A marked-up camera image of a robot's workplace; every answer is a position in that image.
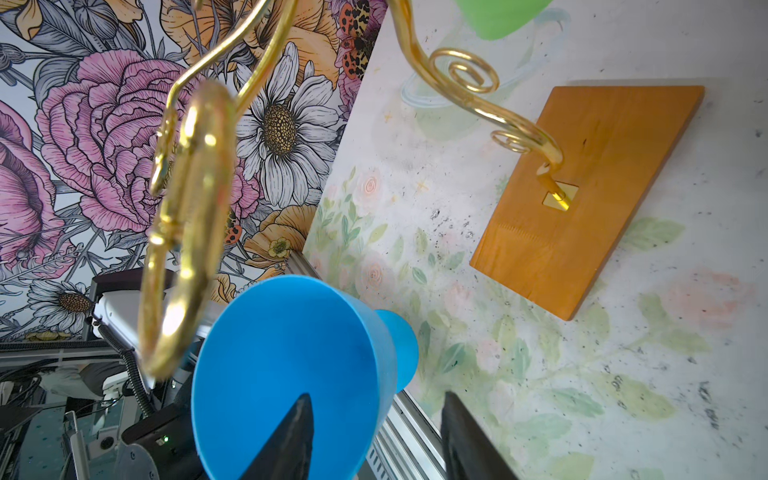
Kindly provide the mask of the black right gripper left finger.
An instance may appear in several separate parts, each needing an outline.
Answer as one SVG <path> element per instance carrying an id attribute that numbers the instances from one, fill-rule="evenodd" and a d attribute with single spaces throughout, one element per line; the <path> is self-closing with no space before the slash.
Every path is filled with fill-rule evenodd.
<path id="1" fill-rule="evenodd" d="M 257 456 L 240 476 L 244 480 L 307 480 L 314 437 L 311 397 L 300 395 Z"/>

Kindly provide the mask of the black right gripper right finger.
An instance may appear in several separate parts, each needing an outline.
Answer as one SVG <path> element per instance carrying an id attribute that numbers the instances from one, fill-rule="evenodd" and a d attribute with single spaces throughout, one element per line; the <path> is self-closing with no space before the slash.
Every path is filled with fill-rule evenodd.
<path id="1" fill-rule="evenodd" d="M 445 393 L 440 427 L 446 478 L 518 480 L 457 394 Z"/>

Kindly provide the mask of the blue wine glass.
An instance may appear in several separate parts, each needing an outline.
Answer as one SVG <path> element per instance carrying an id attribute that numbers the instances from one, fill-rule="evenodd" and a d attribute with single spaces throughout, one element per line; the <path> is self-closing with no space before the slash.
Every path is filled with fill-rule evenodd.
<path id="1" fill-rule="evenodd" d="M 255 284 L 215 321 L 193 375 L 191 418 L 207 475 L 240 477 L 308 395 L 310 477 L 353 478 L 418 362 L 417 337 L 396 313 L 308 276 Z"/>

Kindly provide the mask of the green wine glass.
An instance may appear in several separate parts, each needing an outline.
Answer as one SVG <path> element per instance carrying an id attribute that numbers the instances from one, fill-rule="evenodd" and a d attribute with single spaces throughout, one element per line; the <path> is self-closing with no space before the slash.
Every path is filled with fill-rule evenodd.
<path id="1" fill-rule="evenodd" d="M 456 0 L 466 23 L 483 40 L 517 31 L 545 10 L 551 0 Z"/>

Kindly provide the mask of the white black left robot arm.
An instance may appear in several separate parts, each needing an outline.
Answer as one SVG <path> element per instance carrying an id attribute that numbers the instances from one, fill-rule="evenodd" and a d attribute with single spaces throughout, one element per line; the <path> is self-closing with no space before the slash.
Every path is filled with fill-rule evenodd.
<path id="1" fill-rule="evenodd" d="M 202 479 L 191 424 L 196 359 L 140 368 L 137 269 L 89 284 L 35 280 L 1 299 L 5 479 Z"/>

